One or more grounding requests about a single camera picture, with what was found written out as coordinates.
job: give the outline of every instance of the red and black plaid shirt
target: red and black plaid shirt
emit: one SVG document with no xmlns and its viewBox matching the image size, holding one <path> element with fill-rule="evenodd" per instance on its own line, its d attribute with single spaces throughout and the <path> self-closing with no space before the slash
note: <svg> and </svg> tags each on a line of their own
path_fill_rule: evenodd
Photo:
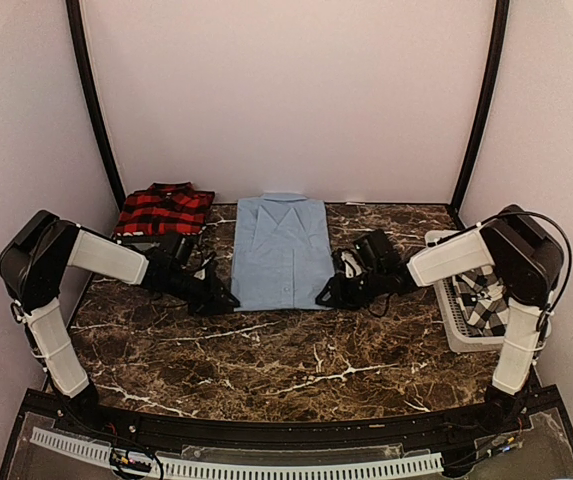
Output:
<svg viewBox="0 0 573 480">
<path fill-rule="evenodd" d="M 206 224 L 214 198 L 215 192 L 193 190 L 191 183 L 153 183 L 126 198 L 115 234 L 197 235 Z"/>
</svg>

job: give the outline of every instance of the white laundry basket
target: white laundry basket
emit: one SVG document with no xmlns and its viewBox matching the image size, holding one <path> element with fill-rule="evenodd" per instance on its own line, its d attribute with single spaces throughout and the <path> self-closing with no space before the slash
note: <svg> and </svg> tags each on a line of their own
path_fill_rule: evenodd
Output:
<svg viewBox="0 0 573 480">
<path fill-rule="evenodd" d="M 456 233 L 453 230 L 431 230 L 424 237 L 426 243 L 434 242 L 442 237 Z M 453 352 L 483 352 L 501 350 L 504 337 L 476 337 L 475 330 L 470 327 L 464 318 L 457 302 L 457 293 L 450 278 L 435 283 L 437 302 L 444 320 L 444 330 L 448 339 L 448 346 Z"/>
</svg>

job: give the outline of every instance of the marble table surface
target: marble table surface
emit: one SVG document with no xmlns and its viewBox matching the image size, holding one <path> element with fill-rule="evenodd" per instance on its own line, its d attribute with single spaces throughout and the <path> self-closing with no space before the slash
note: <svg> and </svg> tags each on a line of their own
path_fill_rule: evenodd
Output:
<svg viewBox="0 0 573 480">
<path fill-rule="evenodd" d="M 204 233 L 230 285 L 234 205 Z M 383 228 L 407 257 L 429 230 L 453 228 L 443 206 L 327 205 L 333 248 Z M 382 311 L 383 299 L 372 306 Z M 183 303 L 96 277 L 71 327 L 105 405 L 214 420 L 332 421 L 479 403 L 497 353 L 448 348 L 432 288 L 367 311 L 187 315 Z"/>
</svg>

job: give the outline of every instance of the black vertical pole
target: black vertical pole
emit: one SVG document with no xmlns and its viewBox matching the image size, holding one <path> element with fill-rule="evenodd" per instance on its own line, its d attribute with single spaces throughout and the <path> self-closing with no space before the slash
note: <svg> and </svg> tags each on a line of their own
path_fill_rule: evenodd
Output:
<svg viewBox="0 0 573 480">
<path fill-rule="evenodd" d="M 93 131 L 95 132 L 95 140 L 99 147 L 99 153 L 102 157 L 106 176 L 108 177 L 110 188 L 113 191 L 115 202 L 117 202 L 117 206 L 121 209 L 126 200 L 126 194 L 122 181 L 119 178 L 117 164 L 115 163 L 113 151 L 110 148 L 104 117 L 99 105 L 99 97 L 97 96 L 95 81 L 93 79 L 93 70 L 88 56 L 86 36 L 84 35 L 84 23 L 79 0 L 66 0 L 66 8 L 68 10 L 68 23 L 73 39 L 75 58 L 77 59 L 77 69 L 79 70 L 79 78 L 82 82 L 84 97 L 86 97 L 86 107 L 88 108 L 90 121 L 93 125 Z"/>
<path fill-rule="evenodd" d="M 504 45 L 509 3 L 510 0 L 497 0 L 495 4 L 493 31 L 490 37 L 490 47 L 486 59 L 486 70 L 484 71 L 482 88 L 479 93 L 479 101 L 477 102 L 477 111 L 475 112 L 473 128 L 471 129 L 470 138 L 468 139 L 468 146 L 466 147 L 462 168 L 459 172 L 459 178 L 457 179 L 457 186 L 455 187 L 455 192 L 450 202 L 451 211 L 455 216 L 459 215 L 459 209 L 464 202 L 466 190 L 468 189 L 468 184 L 470 183 L 470 178 L 475 168 L 479 146 L 482 143 L 484 127 L 488 119 L 488 112 L 490 111 L 490 104 L 493 99 L 493 91 L 495 90 L 495 81 L 497 80 L 497 72 L 499 71 L 499 60 Z"/>
</svg>

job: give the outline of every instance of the light blue dress shirt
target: light blue dress shirt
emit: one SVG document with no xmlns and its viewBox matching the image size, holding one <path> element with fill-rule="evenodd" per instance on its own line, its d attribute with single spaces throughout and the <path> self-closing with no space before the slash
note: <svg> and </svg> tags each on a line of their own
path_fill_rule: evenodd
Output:
<svg viewBox="0 0 573 480">
<path fill-rule="evenodd" d="M 334 274 L 324 202 L 267 193 L 237 204 L 231 291 L 236 311 L 321 310 L 315 297 Z"/>
</svg>

